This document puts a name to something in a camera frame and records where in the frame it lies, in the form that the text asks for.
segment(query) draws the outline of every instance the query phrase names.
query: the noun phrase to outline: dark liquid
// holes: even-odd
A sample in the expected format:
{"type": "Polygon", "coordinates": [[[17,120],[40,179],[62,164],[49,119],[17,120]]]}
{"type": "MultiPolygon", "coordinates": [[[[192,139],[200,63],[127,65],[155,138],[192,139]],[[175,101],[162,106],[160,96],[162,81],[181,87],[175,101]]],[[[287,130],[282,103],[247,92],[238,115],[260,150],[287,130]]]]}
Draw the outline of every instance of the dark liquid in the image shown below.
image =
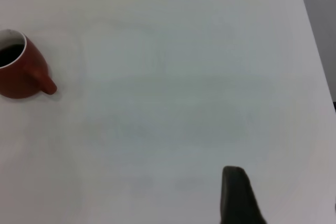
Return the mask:
{"type": "Polygon", "coordinates": [[[0,50],[0,67],[10,64],[20,56],[25,45],[12,45],[0,50]]]}

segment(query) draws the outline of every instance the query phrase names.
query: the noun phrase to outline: white table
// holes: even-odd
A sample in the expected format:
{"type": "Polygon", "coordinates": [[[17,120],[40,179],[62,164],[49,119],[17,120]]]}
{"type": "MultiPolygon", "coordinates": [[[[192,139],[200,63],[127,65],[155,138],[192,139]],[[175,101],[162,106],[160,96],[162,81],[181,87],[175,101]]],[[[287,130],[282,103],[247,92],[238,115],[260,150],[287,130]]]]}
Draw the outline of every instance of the white table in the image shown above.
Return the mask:
{"type": "Polygon", "coordinates": [[[336,117],[303,0],[0,0],[58,84],[0,98],[1,224],[334,223],[336,117]]]}

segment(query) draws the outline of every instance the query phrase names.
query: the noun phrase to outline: gray wall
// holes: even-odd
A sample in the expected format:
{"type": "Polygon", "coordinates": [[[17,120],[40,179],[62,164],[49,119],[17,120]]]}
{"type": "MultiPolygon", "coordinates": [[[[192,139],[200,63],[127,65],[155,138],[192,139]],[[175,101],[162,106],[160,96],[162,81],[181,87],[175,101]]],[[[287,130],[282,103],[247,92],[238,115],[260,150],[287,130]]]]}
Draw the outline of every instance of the gray wall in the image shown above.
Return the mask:
{"type": "Polygon", "coordinates": [[[330,93],[336,102],[336,0],[304,0],[330,93]]]}

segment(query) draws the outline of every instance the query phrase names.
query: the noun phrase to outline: mug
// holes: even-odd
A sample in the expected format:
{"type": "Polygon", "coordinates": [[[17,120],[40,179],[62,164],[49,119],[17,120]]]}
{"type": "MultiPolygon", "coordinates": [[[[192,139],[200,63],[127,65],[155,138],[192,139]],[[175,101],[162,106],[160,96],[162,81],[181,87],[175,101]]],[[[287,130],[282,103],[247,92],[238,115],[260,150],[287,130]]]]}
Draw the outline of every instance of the mug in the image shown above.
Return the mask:
{"type": "Polygon", "coordinates": [[[19,99],[39,91],[57,91],[48,75],[46,60],[23,33],[0,30],[0,94],[19,99]]]}

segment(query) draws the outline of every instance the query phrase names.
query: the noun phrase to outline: black object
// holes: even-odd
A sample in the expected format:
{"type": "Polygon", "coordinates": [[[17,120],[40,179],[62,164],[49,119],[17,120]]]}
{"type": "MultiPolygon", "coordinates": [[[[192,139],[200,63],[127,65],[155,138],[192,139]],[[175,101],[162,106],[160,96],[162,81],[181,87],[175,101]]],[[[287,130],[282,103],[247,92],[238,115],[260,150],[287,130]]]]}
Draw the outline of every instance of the black object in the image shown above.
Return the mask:
{"type": "Polygon", "coordinates": [[[221,224],[266,224],[250,180],[240,167],[224,167],[220,203],[221,224]]]}
{"type": "Polygon", "coordinates": [[[0,50],[0,67],[10,64],[20,56],[25,45],[12,45],[0,50]]]}

